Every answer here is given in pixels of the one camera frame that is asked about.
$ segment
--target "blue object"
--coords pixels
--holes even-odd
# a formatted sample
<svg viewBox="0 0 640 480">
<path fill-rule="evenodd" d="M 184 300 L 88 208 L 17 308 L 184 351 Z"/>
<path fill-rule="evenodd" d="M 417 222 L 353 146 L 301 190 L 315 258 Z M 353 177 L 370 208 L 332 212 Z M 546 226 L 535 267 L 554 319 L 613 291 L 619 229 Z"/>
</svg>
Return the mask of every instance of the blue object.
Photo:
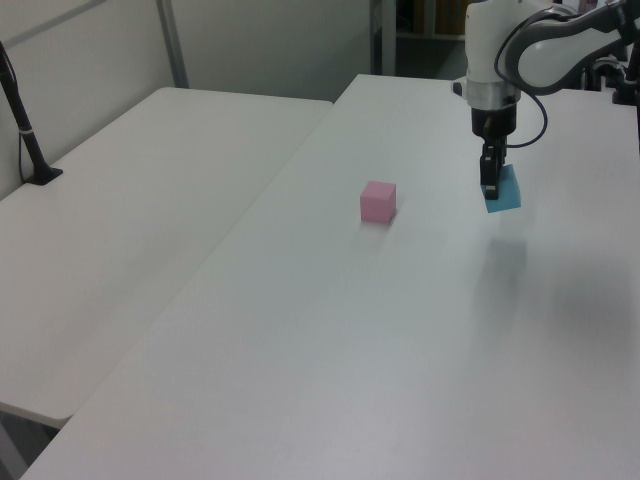
<svg viewBox="0 0 640 480">
<path fill-rule="evenodd" d="M 482 186 L 482 195 L 484 196 L 484 185 Z M 520 187 L 516 180 L 516 172 L 513 165 L 504 165 L 500 170 L 500 182 L 498 183 L 498 200 L 486 200 L 487 212 L 495 213 L 512 208 L 520 208 Z"/>
</svg>

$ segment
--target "white tabletop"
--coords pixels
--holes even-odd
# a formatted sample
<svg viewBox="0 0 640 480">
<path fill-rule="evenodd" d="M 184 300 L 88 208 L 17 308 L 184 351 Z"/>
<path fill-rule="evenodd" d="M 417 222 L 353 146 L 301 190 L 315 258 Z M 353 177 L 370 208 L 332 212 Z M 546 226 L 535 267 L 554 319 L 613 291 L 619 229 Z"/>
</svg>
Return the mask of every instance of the white tabletop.
<svg viewBox="0 0 640 480">
<path fill-rule="evenodd" d="M 0 410 L 73 415 L 328 102 L 159 90 L 0 203 Z"/>
<path fill-rule="evenodd" d="M 25 480 L 638 478 L 635 110 L 544 101 L 489 215 L 449 85 L 358 77 Z"/>
</svg>

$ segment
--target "microphone stand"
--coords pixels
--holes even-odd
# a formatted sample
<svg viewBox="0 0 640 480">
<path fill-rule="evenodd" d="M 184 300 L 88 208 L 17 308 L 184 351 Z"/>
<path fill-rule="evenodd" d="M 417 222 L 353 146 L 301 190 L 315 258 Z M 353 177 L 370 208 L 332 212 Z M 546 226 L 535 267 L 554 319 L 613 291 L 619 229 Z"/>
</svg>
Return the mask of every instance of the microphone stand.
<svg viewBox="0 0 640 480">
<path fill-rule="evenodd" d="M 29 122 L 29 117 L 24 109 L 20 94 L 18 93 L 18 84 L 16 82 L 13 69 L 11 68 L 11 62 L 7 56 L 7 52 L 0 42 L 0 82 L 2 83 L 2 89 L 9 101 L 9 106 L 13 112 L 13 116 L 18 124 L 18 130 L 20 136 L 24 140 L 24 144 L 27 147 L 31 161 L 33 162 L 33 176 L 26 179 L 25 183 L 33 183 L 35 185 L 46 185 L 54 178 L 62 174 L 62 170 L 59 168 L 53 168 L 47 165 L 42 156 L 42 151 L 36 140 L 36 135 L 33 133 L 33 127 Z"/>
</svg>

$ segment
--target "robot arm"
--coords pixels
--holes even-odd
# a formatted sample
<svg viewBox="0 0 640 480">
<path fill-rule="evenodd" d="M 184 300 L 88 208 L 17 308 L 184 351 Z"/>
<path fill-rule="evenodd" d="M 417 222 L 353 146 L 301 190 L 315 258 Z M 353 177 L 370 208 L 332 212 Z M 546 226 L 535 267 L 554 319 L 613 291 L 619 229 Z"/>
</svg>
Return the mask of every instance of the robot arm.
<svg viewBox="0 0 640 480">
<path fill-rule="evenodd" d="M 636 26 L 640 0 L 619 0 L 580 16 L 544 0 L 485 0 L 468 7 L 468 70 L 453 91 L 467 100 L 473 133 L 485 141 L 480 157 L 485 198 L 499 197 L 506 137 L 516 127 L 520 92 L 534 96 L 562 89 L 598 58 L 640 38 Z"/>
</svg>

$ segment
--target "pink cube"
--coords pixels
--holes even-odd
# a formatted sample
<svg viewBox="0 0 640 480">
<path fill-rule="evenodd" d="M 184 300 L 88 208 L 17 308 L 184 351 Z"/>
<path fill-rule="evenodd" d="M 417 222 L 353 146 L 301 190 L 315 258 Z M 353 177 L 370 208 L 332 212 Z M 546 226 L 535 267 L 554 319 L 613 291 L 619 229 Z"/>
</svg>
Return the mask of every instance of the pink cube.
<svg viewBox="0 0 640 480">
<path fill-rule="evenodd" d="M 369 182 L 360 194 L 360 219 L 387 224 L 396 212 L 396 184 Z"/>
</svg>

